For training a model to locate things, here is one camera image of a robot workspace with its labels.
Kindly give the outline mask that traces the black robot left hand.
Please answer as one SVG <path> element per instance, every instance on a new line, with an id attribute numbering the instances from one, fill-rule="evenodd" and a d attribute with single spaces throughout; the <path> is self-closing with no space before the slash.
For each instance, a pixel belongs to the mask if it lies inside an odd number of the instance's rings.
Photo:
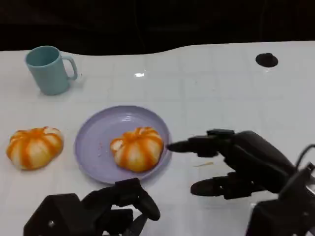
<path id="1" fill-rule="evenodd" d="M 94 224 L 96 236 L 104 232 L 109 236 L 138 236 L 149 219 L 160 219 L 158 206 L 138 178 L 92 191 L 81 203 Z"/>

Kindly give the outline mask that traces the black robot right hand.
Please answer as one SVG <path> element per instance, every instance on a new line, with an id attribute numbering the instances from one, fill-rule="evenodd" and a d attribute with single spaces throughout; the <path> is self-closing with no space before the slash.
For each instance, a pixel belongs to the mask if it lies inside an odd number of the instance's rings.
<path id="1" fill-rule="evenodd" d="M 196 196 L 230 200 L 264 190 L 278 194 L 297 171 L 277 148 L 253 131 L 212 129 L 206 135 L 168 144 L 167 149 L 203 158 L 222 155 L 224 163 L 233 169 L 226 176 L 194 183 L 190 192 Z"/>

